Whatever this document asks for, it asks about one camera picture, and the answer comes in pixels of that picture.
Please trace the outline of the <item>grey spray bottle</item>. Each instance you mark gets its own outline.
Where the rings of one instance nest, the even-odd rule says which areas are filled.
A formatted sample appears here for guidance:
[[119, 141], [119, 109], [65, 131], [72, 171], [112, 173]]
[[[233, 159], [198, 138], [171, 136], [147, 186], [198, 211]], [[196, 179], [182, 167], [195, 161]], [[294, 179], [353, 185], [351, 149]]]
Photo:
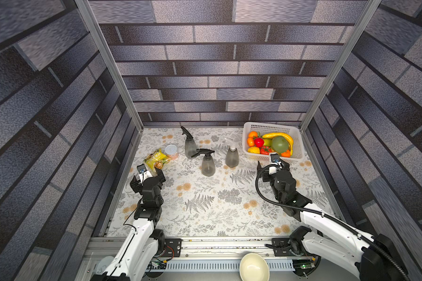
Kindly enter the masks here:
[[211, 177], [215, 172], [216, 167], [213, 158], [211, 156], [204, 156], [202, 161], [202, 174]]
[[185, 155], [188, 159], [191, 159], [192, 156], [197, 153], [197, 148], [194, 139], [185, 140]]
[[235, 146], [230, 146], [227, 150], [226, 159], [225, 159], [226, 166], [233, 168], [239, 165], [239, 153]]

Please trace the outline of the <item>grey spray bottle front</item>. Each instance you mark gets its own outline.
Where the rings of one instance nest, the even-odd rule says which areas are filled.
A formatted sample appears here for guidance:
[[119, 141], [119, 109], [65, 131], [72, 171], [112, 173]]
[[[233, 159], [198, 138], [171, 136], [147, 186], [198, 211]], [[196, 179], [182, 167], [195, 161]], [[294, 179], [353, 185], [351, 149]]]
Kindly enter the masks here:
[[226, 166], [233, 168], [239, 165], [239, 153], [235, 146], [230, 146], [227, 150], [226, 159], [225, 159]]

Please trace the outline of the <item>black spray nozzle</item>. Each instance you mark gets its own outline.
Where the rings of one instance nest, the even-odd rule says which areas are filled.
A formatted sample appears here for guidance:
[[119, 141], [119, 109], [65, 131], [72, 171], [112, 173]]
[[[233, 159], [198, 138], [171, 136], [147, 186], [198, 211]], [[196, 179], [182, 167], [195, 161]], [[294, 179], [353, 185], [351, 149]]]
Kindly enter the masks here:
[[196, 150], [196, 153], [193, 154], [191, 156], [191, 158], [196, 158], [199, 155], [205, 155], [206, 157], [211, 157], [212, 156], [212, 153], [214, 153], [214, 151], [211, 150], [211, 149], [202, 149], [202, 148], [200, 148], [200, 149], [197, 149]]
[[186, 141], [187, 142], [193, 140], [192, 134], [184, 126], [181, 126], [181, 130], [182, 130], [182, 134], [186, 135]]

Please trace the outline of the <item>clear white spray nozzle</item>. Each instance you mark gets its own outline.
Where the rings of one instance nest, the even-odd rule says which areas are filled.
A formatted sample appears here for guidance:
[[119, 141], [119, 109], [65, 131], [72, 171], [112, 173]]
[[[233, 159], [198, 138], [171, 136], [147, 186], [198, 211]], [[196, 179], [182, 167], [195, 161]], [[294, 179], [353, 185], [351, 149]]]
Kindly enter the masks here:
[[233, 140], [229, 139], [229, 138], [225, 138], [225, 144], [227, 144], [229, 146], [229, 149], [231, 151], [235, 151], [237, 149], [236, 148], [236, 143]]

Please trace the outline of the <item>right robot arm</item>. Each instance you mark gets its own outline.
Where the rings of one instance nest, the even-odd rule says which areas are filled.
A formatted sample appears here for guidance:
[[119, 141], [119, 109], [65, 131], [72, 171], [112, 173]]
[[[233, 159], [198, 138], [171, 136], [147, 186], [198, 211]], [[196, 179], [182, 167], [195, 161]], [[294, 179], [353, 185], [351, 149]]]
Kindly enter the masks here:
[[271, 155], [257, 166], [257, 194], [303, 225], [290, 234], [285, 250], [295, 256], [318, 256], [344, 268], [361, 281], [407, 281], [408, 271], [394, 243], [383, 234], [361, 231], [326, 213], [296, 190], [290, 166]]

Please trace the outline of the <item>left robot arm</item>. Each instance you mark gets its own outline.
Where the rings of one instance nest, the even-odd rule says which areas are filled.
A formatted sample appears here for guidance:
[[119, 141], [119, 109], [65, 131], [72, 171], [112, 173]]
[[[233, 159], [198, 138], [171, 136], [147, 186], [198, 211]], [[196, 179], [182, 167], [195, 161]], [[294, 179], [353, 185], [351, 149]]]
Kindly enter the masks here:
[[142, 195], [134, 214], [131, 230], [118, 254], [93, 281], [140, 281], [155, 256], [165, 248], [164, 231], [157, 229], [164, 199], [161, 195], [165, 176], [156, 168], [152, 174], [144, 164], [137, 166], [139, 177], [130, 183], [134, 192]]

